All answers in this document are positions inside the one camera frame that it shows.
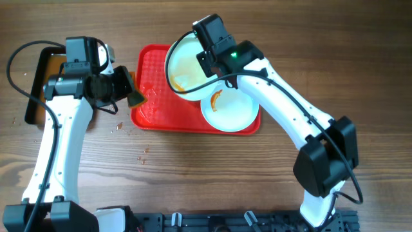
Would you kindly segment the green and orange sponge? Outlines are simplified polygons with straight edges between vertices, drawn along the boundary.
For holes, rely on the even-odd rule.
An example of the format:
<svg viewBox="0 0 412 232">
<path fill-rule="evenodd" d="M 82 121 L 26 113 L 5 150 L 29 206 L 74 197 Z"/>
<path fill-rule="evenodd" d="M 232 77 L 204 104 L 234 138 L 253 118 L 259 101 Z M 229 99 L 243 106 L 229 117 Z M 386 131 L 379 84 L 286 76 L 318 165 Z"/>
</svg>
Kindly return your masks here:
<svg viewBox="0 0 412 232">
<path fill-rule="evenodd" d="M 134 75 L 134 72 L 128 73 L 131 92 L 127 95 L 127 103 L 130 109 L 138 108 L 147 102 L 147 98 L 143 95 L 143 93 L 139 89 L 135 88 L 135 83 L 133 81 Z"/>
</svg>

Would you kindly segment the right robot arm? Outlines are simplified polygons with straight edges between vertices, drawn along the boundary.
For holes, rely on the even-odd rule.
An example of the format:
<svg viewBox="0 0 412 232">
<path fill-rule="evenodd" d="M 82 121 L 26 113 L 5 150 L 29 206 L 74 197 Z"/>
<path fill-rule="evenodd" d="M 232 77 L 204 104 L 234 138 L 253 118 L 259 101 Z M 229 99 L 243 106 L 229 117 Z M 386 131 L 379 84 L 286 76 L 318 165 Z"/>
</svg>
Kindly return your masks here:
<svg viewBox="0 0 412 232">
<path fill-rule="evenodd" d="M 258 102 L 286 131 L 299 153 L 293 172 L 304 189 L 301 216 L 313 228 L 326 228 L 346 180 L 358 199 L 363 196 L 354 175 L 359 164 L 354 123 L 335 120 L 299 95 L 274 70 L 263 52 L 250 41 L 236 43 L 217 14 L 192 25 L 203 48 L 196 57 L 207 77 L 219 74 L 236 89 Z"/>
</svg>

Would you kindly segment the white plate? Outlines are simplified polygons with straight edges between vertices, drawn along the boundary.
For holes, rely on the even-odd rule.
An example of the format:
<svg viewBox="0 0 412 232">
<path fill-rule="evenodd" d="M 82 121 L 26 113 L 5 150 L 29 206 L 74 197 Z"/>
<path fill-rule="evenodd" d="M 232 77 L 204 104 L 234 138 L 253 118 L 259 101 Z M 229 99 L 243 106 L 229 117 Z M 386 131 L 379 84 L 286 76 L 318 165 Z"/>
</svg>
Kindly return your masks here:
<svg viewBox="0 0 412 232">
<path fill-rule="evenodd" d="M 200 101 L 205 120 L 215 129 L 237 132 L 249 127 L 258 116 L 259 104 L 241 90 L 218 84 Z"/>
<path fill-rule="evenodd" d="M 178 42 L 173 43 L 166 57 L 169 57 L 167 68 L 168 80 L 176 92 L 187 92 L 216 79 L 216 74 L 207 77 L 196 56 L 203 48 L 194 32 L 189 32 Z"/>
</svg>

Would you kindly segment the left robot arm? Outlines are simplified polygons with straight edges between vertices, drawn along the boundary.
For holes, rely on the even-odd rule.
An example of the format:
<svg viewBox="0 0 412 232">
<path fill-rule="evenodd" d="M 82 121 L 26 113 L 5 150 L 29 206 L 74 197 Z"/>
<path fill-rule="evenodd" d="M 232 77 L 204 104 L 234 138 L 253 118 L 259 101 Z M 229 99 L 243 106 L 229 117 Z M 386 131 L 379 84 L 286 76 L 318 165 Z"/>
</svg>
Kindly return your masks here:
<svg viewBox="0 0 412 232">
<path fill-rule="evenodd" d="M 112 66 L 101 40 L 69 37 L 62 49 L 59 72 L 41 81 L 44 133 L 32 178 L 21 202 L 5 207 L 3 224 L 8 231 L 126 231 L 134 221 L 129 208 L 90 213 L 79 205 L 80 156 L 95 110 L 115 114 L 118 101 L 135 107 L 145 98 L 126 67 Z"/>
</svg>

